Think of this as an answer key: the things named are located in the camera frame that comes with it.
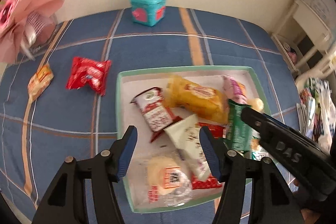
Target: metal screw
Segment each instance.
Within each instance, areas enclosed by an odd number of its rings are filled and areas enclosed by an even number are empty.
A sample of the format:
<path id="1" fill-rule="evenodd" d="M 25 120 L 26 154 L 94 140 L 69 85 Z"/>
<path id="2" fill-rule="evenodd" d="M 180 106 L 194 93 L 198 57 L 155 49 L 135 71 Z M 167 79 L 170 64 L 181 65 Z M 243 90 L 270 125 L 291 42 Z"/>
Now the metal screw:
<path id="1" fill-rule="evenodd" d="M 267 164 L 270 164 L 272 162 L 271 158 L 269 157 L 264 157 L 263 161 Z"/>
<path id="2" fill-rule="evenodd" d="M 100 152 L 100 154 L 101 154 L 103 157 L 107 157 L 107 156 L 110 154 L 110 151 L 109 151 L 109 150 L 103 150 L 102 152 Z"/>
<path id="3" fill-rule="evenodd" d="M 69 163 L 71 163 L 73 160 L 74 160 L 73 156 L 67 156 L 67 157 L 65 158 L 64 161 L 65 161 L 66 163 L 69 164 Z"/>
<path id="4" fill-rule="evenodd" d="M 229 151 L 227 152 L 227 155 L 230 156 L 230 157 L 235 157 L 235 156 L 237 155 L 237 152 L 234 151 L 234 150 L 229 150 Z"/>

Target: yellow chip bag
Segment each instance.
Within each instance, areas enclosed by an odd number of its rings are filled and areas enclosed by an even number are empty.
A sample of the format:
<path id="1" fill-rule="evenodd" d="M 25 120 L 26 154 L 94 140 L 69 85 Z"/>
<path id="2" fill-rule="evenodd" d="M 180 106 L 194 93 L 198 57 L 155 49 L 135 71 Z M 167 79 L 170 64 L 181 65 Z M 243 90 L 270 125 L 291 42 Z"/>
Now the yellow chip bag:
<path id="1" fill-rule="evenodd" d="M 227 98 L 216 89 L 173 75 L 165 99 L 169 107 L 184 106 L 204 119 L 227 123 L 228 113 L 223 108 L 223 101 Z"/>
<path id="2" fill-rule="evenodd" d="M 34 102 L 42 92 L 49 86 L 54 74 L 50 69 L 49 63 L 40 68 L 33 77 L 30 78 L 28 84 L 29 102 Z"/>

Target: orange stripe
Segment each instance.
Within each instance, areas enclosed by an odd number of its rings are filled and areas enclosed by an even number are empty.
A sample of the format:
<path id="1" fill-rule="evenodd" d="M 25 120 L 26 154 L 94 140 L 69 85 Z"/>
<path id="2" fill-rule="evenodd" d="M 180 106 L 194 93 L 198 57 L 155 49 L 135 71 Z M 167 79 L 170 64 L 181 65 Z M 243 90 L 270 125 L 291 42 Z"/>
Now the orange stripe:
<path id="1" fill-rule="evenodd" d="M 182 24 L 188 34 L 198 35 L 189 13 L 185 8 L 179 8 Z M 188 36 L 190 55 L 194 66 L 204 65 L 204 58 L 199 37 Z"/>
<path id="2" fill-rule="evenodd" d="M 63 25 L 60 27 L 58 30 L 56 36 L 53 38 L 52 42 L 50 43 L 48 50 L 44 54 L 40 65 L 37 70 L 40 70 L 42 66 L 44 65 L 45 60 L 47 59 L 48 54 L 51 52 L 53 47 L 55 46 L 59 36 L 65 29 L 65 27 L 68 25 L 69 21 L 63 22 Z M 32 104 L 30 102 L 27 103 L 26 111 L 25 111 L 25 117 L 24 117 L 24 123 L 22 125 L 22 159 L 23 159 L 23 166 L 24 166 L 24 171 L 25 171 L 25 186 L 24 190 L 27 193 L 28 196 L 31 195 L 32 193 L 32 181 L 30 178 L 30 172 L 29 172 L 29 167 L 28 167 L 28 156 L 27 156 L 27 122 L 28 122 L 28 117 L 29 117 L 29 112 Z"/>

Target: green tray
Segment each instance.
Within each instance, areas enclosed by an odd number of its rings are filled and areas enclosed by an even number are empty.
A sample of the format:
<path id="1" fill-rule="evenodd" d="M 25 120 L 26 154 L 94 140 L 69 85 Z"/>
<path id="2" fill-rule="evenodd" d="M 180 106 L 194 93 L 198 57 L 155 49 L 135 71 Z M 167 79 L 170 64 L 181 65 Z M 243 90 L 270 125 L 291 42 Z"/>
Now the green tray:
<path id="1" fill-rule="evenodd" d="M 261 87 L 260 81 L 258 80 L 258 77 L 256 73 L 254 72 L 253 68 L 246 67 L 246 66 L 186 66 L 186 67 L 166 67 L 166 68 L 151 68 L 151 69 L 139 69 L 139 70 L 129 70 L 129 71 L 123 71 L 118 74 L 117 77 L 117 87 L 116 87 L 116 104 L 115 104 L 115 112 L 117 116 L 117 138 L 121 139 L 124 135 L 124 132 L 122 130 L 122 117 L 121 117 L 121 83 L 122 78 L 125 76 L 133 76 L 133 75 L 146 75 L 146 74 L 156 74 L 156 73 L 174 73 L 174 72 L 182 72 L 182 71 L 202 71 L 202 70 L 246 70 L 250 74 L 253 83 L 255 85 L 255 88 L 258 92 L 259 98 L 264 102 L 264 112 L 268 115 L 271 114 L 266 96 L 264 93 L 263 88 Z M 246 180 L 246 184 L 251 182 L 251 179 Z M 128 203 L 130 205 L 131 210 L 134 213 L 158 213 L 158 212 L 167 212 L 167 211 L 173 211 L 173 210 L 179 210 L 184 208 L 189 208 L 192 206 L 196 206 L 208 201 L 211 201 L 215 198 L 219 198 L 221 196 L 221 193 L 209 195 L 206 197 L 198 198 L 198 199 L 192 199 L 191 201 L 187 202 L 184 205 L 178 206 L 178 207 L 158 207 L 158 208 L 150 208 L 150 209 L 137 209 L 134 208 L 134 204 L 131 197 L 131 192 L 128 184 L 127 177 L 123 178 L 123 183 L 125 186 L 126 196 Z"/>

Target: red snack packet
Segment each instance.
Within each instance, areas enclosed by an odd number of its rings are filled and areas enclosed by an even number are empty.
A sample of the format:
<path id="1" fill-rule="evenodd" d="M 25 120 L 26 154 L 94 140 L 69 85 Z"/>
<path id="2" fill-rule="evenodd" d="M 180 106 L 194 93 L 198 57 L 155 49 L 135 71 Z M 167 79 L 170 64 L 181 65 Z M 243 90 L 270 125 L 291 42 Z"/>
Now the red snack packet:
<path id="1" fill-rule="evenodd" d="M 164 132 L 164 128 L 182 120 L 181 117 L 175 116 L 170 108 L 166 106 L 161 88 L 154 87 L 145 90 L 135 96 L 131 103 L 137 104 L 152 130 L 151 142 Z"/>
<path id="2" fill-rule="evenodd" d="M 191 185 L 193 190 L 196 189 L 211 189 L 211 188 L 220 188 L 222 184 L 218 182 L 218 180 L 213 177 L 211 174 L 209 175 L 206 181 L 198 180 L 197 177 L 193 174 L 191 178 Z"/>
<path id="3" fill-rule="evenodd" d="M 86 83 L 99 95 L 105 95 L 106 78 L 111 60 L 99 62 L 88 58 L 74 57 L 72 61 L 71 74 L 66 88 L 79 89 Z"/>
<path id="4" fill-rule="evenodd" d="M 225 138 L 225 132 L 226 132 L 226 127 L 224 126 L 219 126 L 217 124 L 210 124 L 206 122 L 199 122 L 199 125 L 201 127 L 208 127 L 212 136 L 217 139 L 217 138 Z"/>

